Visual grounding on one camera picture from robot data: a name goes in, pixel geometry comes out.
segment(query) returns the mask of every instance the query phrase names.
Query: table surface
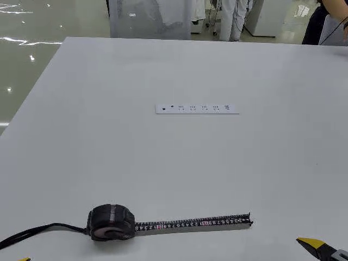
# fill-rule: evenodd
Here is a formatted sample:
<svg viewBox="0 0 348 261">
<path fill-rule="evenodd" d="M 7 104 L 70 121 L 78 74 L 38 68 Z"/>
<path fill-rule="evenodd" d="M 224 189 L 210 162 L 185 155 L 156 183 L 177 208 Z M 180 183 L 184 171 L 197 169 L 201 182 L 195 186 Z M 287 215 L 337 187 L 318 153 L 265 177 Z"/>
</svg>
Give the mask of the table surface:
<svg viewBox="0 0 348 261">
<path fill-rule="evenodd" d="M 314 260 L 348 248 L 348 49 L 67 38 L 0 137 L 0 238 L 93 207 L 138 221 L 252 212 L 244 231 L 95 243 L 47 232 L 0 260 Z M 156 115 L 233 103 L 240 115 Z"/>
</svg>

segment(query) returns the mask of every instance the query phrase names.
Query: cable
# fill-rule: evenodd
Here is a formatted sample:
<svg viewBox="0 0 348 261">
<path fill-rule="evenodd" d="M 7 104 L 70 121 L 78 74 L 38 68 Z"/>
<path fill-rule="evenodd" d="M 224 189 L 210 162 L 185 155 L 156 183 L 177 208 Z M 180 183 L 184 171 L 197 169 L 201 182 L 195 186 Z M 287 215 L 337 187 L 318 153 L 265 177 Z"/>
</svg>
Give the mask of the cable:
<svg viewBox="0 0 348 261">
<path fill-rule="evenodd" d="M 63 223 L 52 223 L 52 224 L 49 224 L 49 225 L 44 225 L 44 226 L 41 226 L 41 227 L 34 227 L 34 228 L 31 228 L 31 229 L 28 229 L 28 230 L 25 230 L 25 231 L 22 231 L 22 232 L 19 232 L 9 238 L 6 238 L 5 240 L 1 241 L 0 242 L 0 250 L 1 249 L 4 249 L 8 246 L 11 246 L 15 243 L 18 243 L 20 241 L 23 241 L 27 238 L 30 238 L 34 235 L 37 235 L 41 232 L 43 232 L 44 230 L 50 228 L 50 227 L 65 227 L 65 228 L 68 228 L 70 230 L 73 230 L 73 231 L 76 231 L 78 233 L 83 233 L 83 234 L 86 234 L 86 229 L 85 228 L 80 228 L 80 227 L 75 227 L 75 226 L 70 226 L 70 225 L 67 225 L 67 224 L 63 224 Z"/>
<path fill-rule="evenodd" d="M 341 24 L 343 24 L 347 19 L 348 19 L 348 16 L 347 16 L 342 22 L 340 22 L 340 24 L 337 25 L 337 27 L 334 29 L 334 31 L 332 31 L 332 33 L 329 34 L 329 35 L 324 39 L 324 41 L 321 42 L 319 45 L 322 45 L 334 32 L 336 32 L 336 30 L 341 26 Z"/>
</svg>

